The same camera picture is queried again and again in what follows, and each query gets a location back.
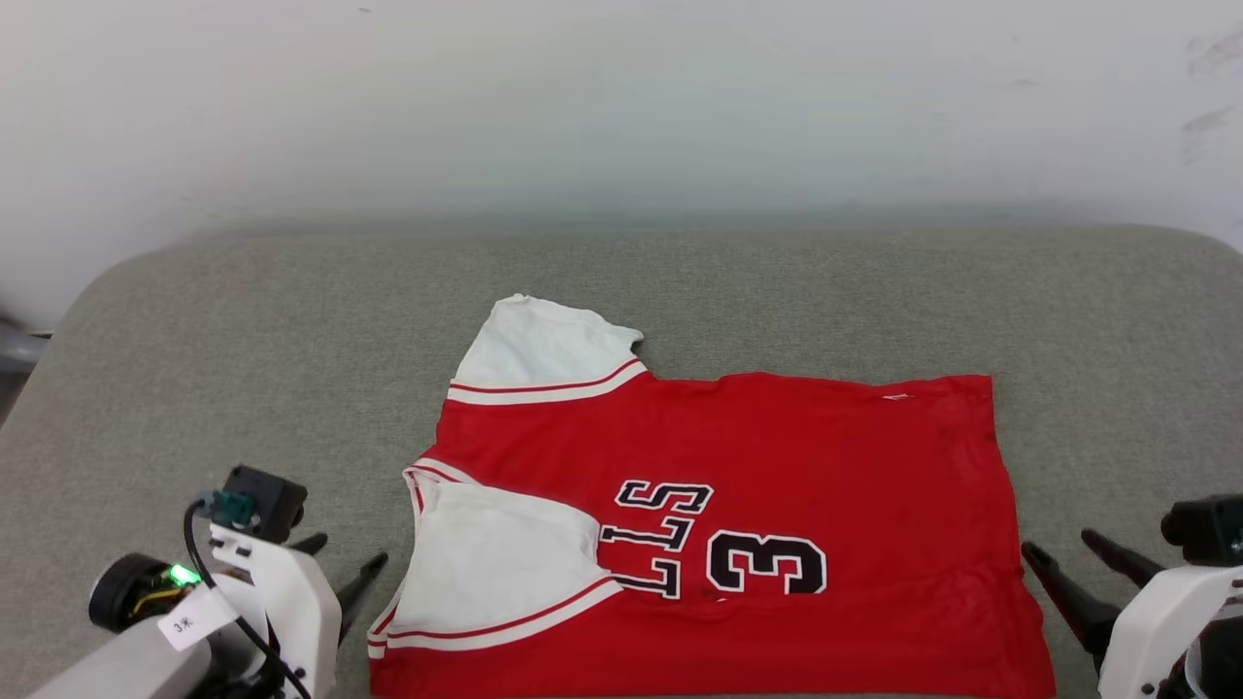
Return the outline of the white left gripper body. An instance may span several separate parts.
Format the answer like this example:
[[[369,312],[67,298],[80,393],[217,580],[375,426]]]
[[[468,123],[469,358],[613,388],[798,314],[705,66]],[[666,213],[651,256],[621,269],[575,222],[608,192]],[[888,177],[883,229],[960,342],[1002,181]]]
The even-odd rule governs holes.
[[[218,525],[209,527],[214,573],[222,597],[267,646],[278,650],[302,687],[276,670],[285,697],[328,697],[336,684],[341,609],[313,556]]]

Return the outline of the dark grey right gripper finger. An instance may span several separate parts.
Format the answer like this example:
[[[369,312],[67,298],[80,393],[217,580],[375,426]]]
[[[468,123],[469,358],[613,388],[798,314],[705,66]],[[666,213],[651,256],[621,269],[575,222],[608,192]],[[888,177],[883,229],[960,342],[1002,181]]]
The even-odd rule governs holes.
[[[1155,575],[1166,570],[1162,565],[1146,557],[1145,553],[1140,553],[1135,549],[1127,549],[1122,544],[1116,544],[1116,541],[1106,537],[1095,529],[1083,529],[1080,536],[1086,549],[1090,549],[1103,563],[1111,571],[1131,580],[1140,590],[1150,580],[1154,580]]]
[[[1057,558],[1037,544],[1021,544],[1021,552],[1075,641],[1091,657],[1093,668],[1100,672],[1122,608],[1099,599],[1081,585],[1076,585],[1062,572]]]

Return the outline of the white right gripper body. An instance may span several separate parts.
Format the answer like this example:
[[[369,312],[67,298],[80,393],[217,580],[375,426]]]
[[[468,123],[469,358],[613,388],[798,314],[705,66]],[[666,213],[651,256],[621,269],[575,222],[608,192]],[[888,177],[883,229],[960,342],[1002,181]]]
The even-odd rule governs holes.
[[[1101,698],[1141,698],[1158,687],[1212,622],[1241,616],[1242,567],[1158,572],[1115,619],[1099,673]]]

